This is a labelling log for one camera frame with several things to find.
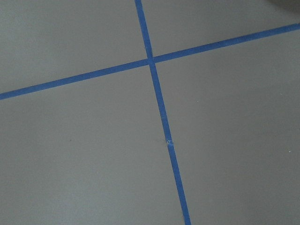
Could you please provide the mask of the long blue tape strip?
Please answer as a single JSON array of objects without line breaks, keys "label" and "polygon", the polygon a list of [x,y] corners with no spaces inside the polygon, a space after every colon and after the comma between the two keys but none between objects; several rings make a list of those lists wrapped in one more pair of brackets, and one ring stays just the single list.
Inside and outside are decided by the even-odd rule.
[{"label": "long blue tape strip", "polygon": [[166,108],[165,108],[164,98],[163,98],[163,94],[162,94],[162,90],[161,90],[160,80],[159,80],[156,64],[154,62],[152,45],[151,45],[151,41],[150,41],[150,35],[149,35],[148,27],[147,27],[147,22],[146,22],[145,13],[143,10],[142,1],[136,0],[135,7],[137,10],[140,29],[141,29],[141,33],[142,33],[142,37],[143,37],[144,48],[146,51],[147,61],[148,61],[148,65],[150,68],[150,74],[151,74],[151,78],[152,78],[153,88],[155,91],[159,114],[160,114],[160,118],[161,118],[161,122],[162,122],[163,132],[164,132],[164,136],[165,136],[165,142],[167,145],[168,154],[169,154],[169,158],[171,161],[172,172],[174,175],[174,180],[175,180],[177,193],[178,193],[178,197],[179,197],[179,201],[180,201],[180,207],[181,207],[181,211],[182,211],[182,215],[183,215],[184,224],[190,225],[192,223],[190,220],[188,205],[187,205],[184,187],[182,184],[182,178],[181,178],[181,174],[180,174],[180,168],[179,168],[176,151],[175,151],[175,147],[174,147],[174,143],[173,143],[173,139],[172,139],[172,133],[170,131],[170,126],[169,126],[169,121],[168,121],[167,112],[166,112]]}]

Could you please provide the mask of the crossing blue tape strip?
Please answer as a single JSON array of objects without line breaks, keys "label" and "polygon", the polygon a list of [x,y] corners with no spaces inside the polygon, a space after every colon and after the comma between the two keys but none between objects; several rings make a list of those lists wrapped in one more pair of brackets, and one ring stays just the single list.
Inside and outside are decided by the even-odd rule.
[{"label": "crossing blue tape strip", "polygon": [[[150,42],[150,36],[149,36],[147,26],[146,25],[142,26],[141,31],[142,31],[142,37],[145,40],[145,49],[146,49],[147,56],[151,56],[153,62],[159,63],[159,62],[164,62],[164,61],[168,61],[168,60],[172,60],[172,59],[176,59],[176,58],[181,58],[181,57],[185,57],[185,56],[189,56],[189,55],[193,55],[193,54],[197,54],[197,53],[215,50],[218,48],[236,45],[236,44],[240,44],[240,43],[244,43],[244,42],[248,42],[248,41],[252,41],[252,40],[256,40],[256,39],[261,39],[261,38],[271,37],[274,35],[288,33],[288,32],[296,31],[299,29],[300,29],[300,24],[295,23],[295,24],[278,27],[278,28],[273,28],[270,30],[264,30],[264,31],[260,31],[260,32],[252,33],[252,34],[243,35],[240,37],[234,37],[234,38],[230,38],[230,39],[226,39],[226,40],[222,40],[222,41],[217,41],[217,42],[213,42],[213,43],[209,43],[209,44],[205,44],[205,45],[200,45],[200,46],[196,46],[196,47],[192,47],[192,48],[188,48],[188,49],[184,49],[184,50],[180,50],[180,51],[166,53],[166,54],[162,54],[159,56],[153,56],[153,53],[151,51],[151,42]],[[8,99],[8,98],[14,98],[17,96],[26,95],[26,94],[30,94],[33,92],[47,90],[47,89],[51,89],[51,88],[55,88],[55,87],[59,87],[59,86],[63,86],[63,85],[71,84],[71,83],[81,82],[84,80],[89,80],[89,79],[101,77],[104,75],[114,74],[117,72],[130,70],[133,68],[143,67],[148,64],[149,64],[149,60],[143,59],[143,60],[133,61],[130,63],[125,63],[125,64],[113,66],[113,67],[103,68],[103,69],[100,69],[97,71],[92,71],[92,72],[88,72],[88,73],[84,73],[84,74],[80,74],[80,75],[75,75],[75,76],[71,76],[71,77],[67,77],[67,78],[63,78],[63,79],[58,79],[58,80],[45,82],[45,83],[41,83],[41,84],[29,86],[29,87],[17,89],[17,90],[4,92],[4,93],[1,93],[0,99],[4,100],[4,99]]]}]

